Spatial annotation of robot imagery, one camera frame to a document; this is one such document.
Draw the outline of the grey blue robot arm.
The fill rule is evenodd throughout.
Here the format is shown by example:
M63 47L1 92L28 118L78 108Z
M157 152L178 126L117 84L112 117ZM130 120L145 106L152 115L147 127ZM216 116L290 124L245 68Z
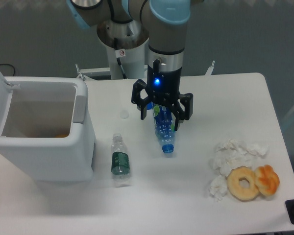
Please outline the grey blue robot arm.
M175 128L190 119L193 95L179 90L189 0L70 0L81 27L97 27L99 39L114 50L130 50L148 43L147 80L133 85L131 101L147 115L149 103L167 107Z

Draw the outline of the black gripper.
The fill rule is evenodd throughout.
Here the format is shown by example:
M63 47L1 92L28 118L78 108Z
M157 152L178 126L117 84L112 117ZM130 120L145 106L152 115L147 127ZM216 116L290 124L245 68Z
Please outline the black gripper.
M156 59L147 69L147 83L138 79L133 84L131 102L140 110L140 119L147 116L147 105L151 102L166 105L175 117L174 130L189 120L193 114L194 95L180 94L179 85L181 68L174 71L161 71L160 60ZM147 97L141 98L141 91L145 90Z

